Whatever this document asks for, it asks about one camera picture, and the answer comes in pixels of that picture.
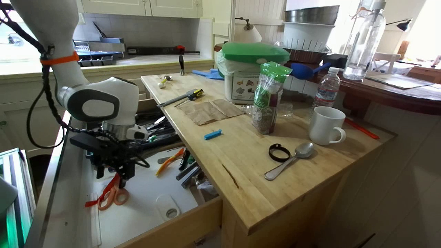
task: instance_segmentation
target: plastic water bottle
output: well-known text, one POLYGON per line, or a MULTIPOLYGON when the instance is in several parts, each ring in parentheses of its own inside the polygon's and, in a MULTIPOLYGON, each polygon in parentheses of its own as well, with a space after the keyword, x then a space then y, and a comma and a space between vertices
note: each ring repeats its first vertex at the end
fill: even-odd
POLYGON ((321 78, 319 85, 316 86, 314 107, 333 105, 336 93, 340 88, 339 71, 339 67, 329 67, 328 74, 321 78))
POLYGON ((384 5, 384 0, 376 0, 372 10, 369 10, 366 16, 356 17, 356 21, 361 23, 356 24, 358 30, 352 30, 347 43, 348 53, 343 72, 344 78, 361 79, 369 70, 372 57, 385 27, 385 17, 381 13, 384 5))

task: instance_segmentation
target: scissors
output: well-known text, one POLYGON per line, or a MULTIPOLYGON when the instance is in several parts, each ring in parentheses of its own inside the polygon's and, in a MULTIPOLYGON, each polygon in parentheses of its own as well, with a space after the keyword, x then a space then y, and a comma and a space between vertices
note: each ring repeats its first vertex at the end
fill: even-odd
POLYGON ((119 174, 115 173, 108 184, 104 187, 103 192, 95 200, 86 200, 85 206, 92 206, 97 203, 99 210, 104 210, 110 207, 111 203, 122 205, 129 198, 129 192, 119 187, 119 174))

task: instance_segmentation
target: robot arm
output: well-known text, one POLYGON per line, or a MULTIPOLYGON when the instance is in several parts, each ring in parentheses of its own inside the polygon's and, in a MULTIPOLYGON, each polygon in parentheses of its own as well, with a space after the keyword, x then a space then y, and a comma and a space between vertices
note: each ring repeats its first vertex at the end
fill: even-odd
POLYGON ((52 72, 57 81, 60 104, 79 121, 102 121, 102 127, 117 138, 144 137, 146 130, 135 125, 139 89, 121 78, 89 83, 84 76, 71 37, 78 21, 74 0, 12 0, 35 38, 46 49, 52 72))

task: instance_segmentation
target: screwdriver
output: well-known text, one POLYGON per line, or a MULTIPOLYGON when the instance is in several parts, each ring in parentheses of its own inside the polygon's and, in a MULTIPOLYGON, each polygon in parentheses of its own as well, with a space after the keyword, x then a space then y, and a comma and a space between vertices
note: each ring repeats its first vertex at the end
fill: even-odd
POLYGON ((201 97, 202 94, 203 94, 203 89, 201 89, 201 88, 192 89, 192 90, 188 90, 188 92, 186 92, 186 93, 183 93, 183 94, 180 94, 177 97, 173 97, 173 99, 169 99, 166 101, 159 103, 158 107, 164 107, 166 104, 170 104, 170 103, 177 101, 177 100, 184 99, 184 97, 188 97, 190 100, 194 100, 197 97, 201 97))

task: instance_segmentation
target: paper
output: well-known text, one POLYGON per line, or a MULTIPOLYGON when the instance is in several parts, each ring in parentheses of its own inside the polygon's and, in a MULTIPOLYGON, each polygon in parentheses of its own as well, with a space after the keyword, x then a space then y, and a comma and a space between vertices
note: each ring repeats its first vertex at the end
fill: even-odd
POLYGON ((401 74, 367 72, 366 78, 401 89, 431 85, 432 82, 401 74))

